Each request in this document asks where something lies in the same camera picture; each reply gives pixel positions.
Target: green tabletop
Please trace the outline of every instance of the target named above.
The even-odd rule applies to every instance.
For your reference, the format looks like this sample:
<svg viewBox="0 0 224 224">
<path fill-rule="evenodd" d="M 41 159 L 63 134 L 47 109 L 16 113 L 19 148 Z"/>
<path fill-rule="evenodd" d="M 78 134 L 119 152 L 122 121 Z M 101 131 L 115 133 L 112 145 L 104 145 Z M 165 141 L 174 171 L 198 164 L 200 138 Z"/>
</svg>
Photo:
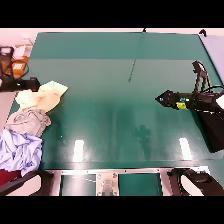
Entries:
<svg viewBox="0 0 224 224">
<path fill-rule="evenodd" d="M 213 84 L 220 84 L 198 35 L 38 34 L 27 78 L 68 86 L 48 113 L 52 125 L 43 135 L 41 167 L 143 168 L 222 161 L 222 152 L 209 153 L 194 113 L 155 101 L 167 89 L 192 92 L 194 60 L 205 65 Z M 17 108 L 14 103 L 11 112 Z M 184 161 L 180 138 L 188 141 L 190 161 Z M 84 141 L 80 163 L 73 160 L 76 140 Z"/>
</svg>

